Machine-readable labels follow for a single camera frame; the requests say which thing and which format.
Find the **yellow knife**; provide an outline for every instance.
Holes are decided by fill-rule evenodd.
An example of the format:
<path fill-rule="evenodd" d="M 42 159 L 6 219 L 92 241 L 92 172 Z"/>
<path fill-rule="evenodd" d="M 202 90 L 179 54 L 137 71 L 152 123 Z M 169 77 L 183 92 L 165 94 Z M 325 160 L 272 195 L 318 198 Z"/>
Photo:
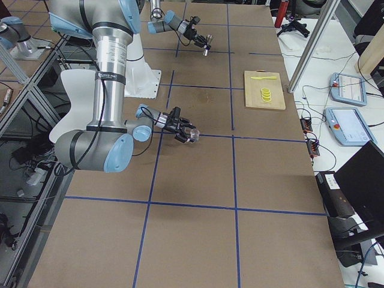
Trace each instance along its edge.
<path fill-rule="evenodd" d="M 263 79 L 275 80 L 275 79 L 277 79 L 277 76 L 252 76 L 251 79 L 254 79 L 254 80 L 263 80 Z"/>

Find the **blue joint cap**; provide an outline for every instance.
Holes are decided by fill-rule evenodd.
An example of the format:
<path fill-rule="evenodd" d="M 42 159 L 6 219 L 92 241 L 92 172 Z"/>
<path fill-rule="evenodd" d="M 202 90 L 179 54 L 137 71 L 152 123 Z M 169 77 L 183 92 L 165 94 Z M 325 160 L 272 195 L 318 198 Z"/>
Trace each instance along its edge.
<path fill-rule="evenodd" d="M 54 30 L 70 36 L 82 39 L 92 39 L 92 34 L 87 30 L 76 26 L 75 24 L 49 12 L 51 26 Z"/>
<path fill-rule="evenodd" d="M 142 28 L 139 8 L 136 1 L 119 0 L 121 11 L 134 34 L 139 34 Z"/>
<path fill-rule="evenodd" d="M 140 104 L 140 105 L 138 106 L 137 111 L 136 111 L 136 114 L 135 114 L 135 117 L 136 117 L 136 118 L 140 117 L 140 115 L 143 113 L 143 111 L 142 111 L 142 107 L 147 108 L 148 105 Z"/>
<path fill-rule="evenodd" d="M 164 16 L 164 22 L 166 24 L 169 24 L 172 21 L 174 16 L 175 16 L 175 12 L 173 12 L 172 10 L 168 10 L 166 15 Z"/>
<path fill-rule="evenodd" d="M 9 24 L 9 25 L 12 25 L 12 24 L 23 24 L 23 22 L 21 21 L 20 18 L 18 17 L 15 17 L 15 16 L 9 16 L 9 17 L 5 17 L 3 19 L 1 19 L 5 24 Z"/>
<path fill-rule="evenodd" d="M 0 43 L 4 46 L 5 49 L 9 50 L 14 47 L 14 44 L 12 44 L 11 41 L 5 38 L 0 37 Z"/>
<path fill-rule="evenodd" d="M 113 144 L 104 162 L 104 172 L 121 172 L 127 168 L 133 154 L 133 138 L 130 134 L 123 134 Z"/>
<path fill-rule="evenodd" d="M 139 142 L 145 142 L 149 139 L 152 134 L 152 129 L 148 126 L 140 125 L 133 130 L 133 138 Z"/>
<path fill-rule="evenodd" d="M 155 26 L 152 22 L 148 22 L 147 26 L 148 26 L 148 32 L 149 33 L 156 34 L 156 29 L 155 29 Z"/>

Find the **wooden cutting board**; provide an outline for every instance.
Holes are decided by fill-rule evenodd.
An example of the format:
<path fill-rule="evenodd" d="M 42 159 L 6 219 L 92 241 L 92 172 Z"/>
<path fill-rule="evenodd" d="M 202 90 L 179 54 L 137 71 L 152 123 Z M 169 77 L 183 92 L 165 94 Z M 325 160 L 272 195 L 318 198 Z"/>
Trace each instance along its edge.
<path fill-rule="evenodd" d="M 275 76 L 276 79 L 254 80 L 251 77 Z M 279 73 L 244 71 L 245 82 L 245 106 L 250 108 L 285 110 L 283 89 Z M 271 101 L 265 102 L 262 99 L 262 88 L 271 91 Z"/>

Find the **label sticker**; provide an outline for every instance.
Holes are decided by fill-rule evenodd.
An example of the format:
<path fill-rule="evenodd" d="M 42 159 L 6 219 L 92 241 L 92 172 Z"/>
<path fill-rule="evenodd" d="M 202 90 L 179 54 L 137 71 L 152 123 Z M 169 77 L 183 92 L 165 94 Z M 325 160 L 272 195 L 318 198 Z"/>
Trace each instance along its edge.
<path fill-rule="evenodd" d="M 112 62 L 125 66 L 127 61 L 127 47 L 125 45 L 110 40 L 101 40 L 97 45 L 98 62 Z"/>
<path fill-rule="evenodd" d="M 333 174 L 326 174 L 325 179 L 331 190 L 340 189 Z"/>

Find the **black monitor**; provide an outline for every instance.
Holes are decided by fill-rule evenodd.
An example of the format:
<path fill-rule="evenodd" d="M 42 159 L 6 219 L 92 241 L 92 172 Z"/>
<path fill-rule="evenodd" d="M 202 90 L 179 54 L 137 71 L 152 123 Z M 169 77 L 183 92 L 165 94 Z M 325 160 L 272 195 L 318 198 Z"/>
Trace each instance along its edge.
<path fill-rule="evenodd" d="M 369 141 L 334 176 L 368 227 L 352 236 L 334 239 L 335 249 L 343 250 L 371 239 L 384 243 L 384 153 Z"/>

